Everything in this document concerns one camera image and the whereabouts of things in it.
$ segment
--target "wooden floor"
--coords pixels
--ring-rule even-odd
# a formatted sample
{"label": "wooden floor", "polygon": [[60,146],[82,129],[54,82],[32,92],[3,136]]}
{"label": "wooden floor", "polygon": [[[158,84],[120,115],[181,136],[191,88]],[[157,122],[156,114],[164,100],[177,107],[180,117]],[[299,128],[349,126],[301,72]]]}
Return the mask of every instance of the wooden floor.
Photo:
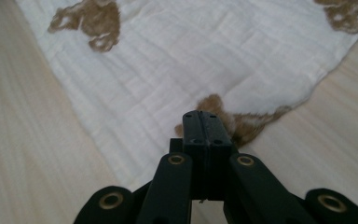
{"label": "wooden floor", "polygon": [[[358,43],[308,102],[269,126],[249,150],[273,170],[285,169],[273,160],[285,147],[329,148],[338,165],[358,162]],[[115,182],[17,5],[0,0],[0,223],[71,223],[92,193]],[[296,184],[288,188],[296,191]],[[212,205],[198,209],[193,223],[224,219],[213,217]]]}

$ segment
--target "black plastic part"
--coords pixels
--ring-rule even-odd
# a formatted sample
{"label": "black plastic part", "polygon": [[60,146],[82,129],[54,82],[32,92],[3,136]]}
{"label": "black plastic part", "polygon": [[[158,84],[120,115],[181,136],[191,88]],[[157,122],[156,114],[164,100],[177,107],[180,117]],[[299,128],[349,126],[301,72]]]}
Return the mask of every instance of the black plastic part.
{"label": "black plastic part", "polygon": [[107,187],[94,193],[77,215],[75,224],[128,224],[133,198],[129,190]]}
{"label": "black plastic part", "polygon": [[190,223],[192,160],[184,153],[161,158],[136,223]]}
{"label": "black plastic part", "polygon": [[234,154],[229,164],[230,182],[252,223],[317,223],[257,157]]}
{"label": "black plastic part", "polygon": [[193,200],[224,199],[228,158],[233,144],[216,115],[191,111],[183,115],[183,152],[193,159]]}
{"label": "black plastic part", "polygon": [[305,205],[320,223],[358,223],[358,206],[331,189],[313,189],[307,193]]}

